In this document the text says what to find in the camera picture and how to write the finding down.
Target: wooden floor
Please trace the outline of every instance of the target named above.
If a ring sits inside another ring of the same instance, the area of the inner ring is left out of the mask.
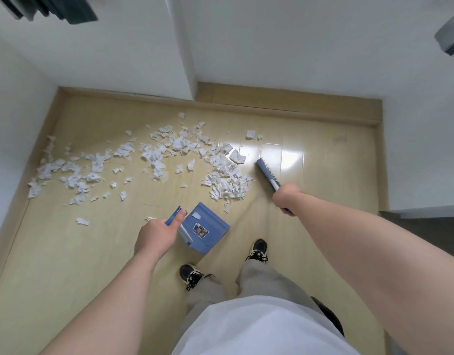
[[[296,182],[304,191],[323,199],[378,212],[375,143],[372,128],[313,121],[182,109],[151,103],[72,95],[64,105],[54,135],[55,155],[64,157],[64,146],[73,153],[117,149],[133,131],[138,142],[152,143],[148,134],[171,124],[193,126],[206,122],[203,134],[229,142],[247,155],[241,166],[258,181],[230,214],[224,202],[209,197],[200,182],[211,166],[196,158],[194,172],[174,174],[177,164],[194,154],[165,159],[166,183],[152,182],[151,171],[140,158],[138,145],[131,162],[112,158],[101,174],[105,182],[91,188],[96,202],[68,205],[74,191],[54,180],[30,201],[9,258],[0,278],[0,354],[35,354],[55,336],[117,274],[133,254],[133,245],[146,216],[167,218],[178,205],[188,210],[205,203],[230,224],[230,231],[203,258],[178,239],[159,262],[153,276],[140,354],[170,354],[184,316],[184,286],[178,268],[198,262],[215,274],[235,296],[234,280],[252,241],[265,238],[270,246],[269,265],[319,298],[342,321],[346,339],[362,354],[385,353],[383,330],[357,294],[343,281],[318,251],[296,218],[283,215],[271,201],[271,191],[254,168],[262,156],[281,182]],[[264,135],[247,141],[247,130]],[[123,165],[123,173],[113,168]],[[123,185],[125,177],[133,177]],[[113,191],[109,184],[117,182]],[[188,188],[180,185],[187,183]],[[120,191],[127,192],[121,202]],[[106,192],[108,199],[102,199]],[[77,225],[82,217],[90,226]]]

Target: white shirt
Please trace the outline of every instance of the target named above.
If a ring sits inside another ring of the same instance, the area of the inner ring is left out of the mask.
[[[172,355],[359,355],[324,316],[271,296],[210,305]]]

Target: sneaker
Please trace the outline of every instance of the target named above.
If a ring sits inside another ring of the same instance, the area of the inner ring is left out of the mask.
[[[268,261],[268,245],[266,241],[263,239],[257,239],[252,247],[250,248],[250,255],[247,259],[255,259],[262,263],[266,263]]]
[[[186,284],[187,291],[194,288],[201,279],[206,277],[203,272],[192,264],[184,264],[181,266],[181,268],[179,268],[179,275]]]

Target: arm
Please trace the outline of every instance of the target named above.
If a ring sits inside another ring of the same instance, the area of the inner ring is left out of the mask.
[[[283,185],[273,196],[412,354],[454,354],[454,257],[378,216]]]
[[[161,219],[144,225],[138,234],[135,255],[41,354],[136,354],[151,275],[156,263],[174,244],[185,216],[186,211],[180,211],[170,226]]]

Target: dustpan label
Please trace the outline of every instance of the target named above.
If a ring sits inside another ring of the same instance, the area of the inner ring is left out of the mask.
[[[204,238],[208,233],[209,231],[203,227],[202,225],[200,225],[199,223],[196,223],[196,225],[194,226],[194,228],[192,229],[192,231],[199,237],[199,238]]]

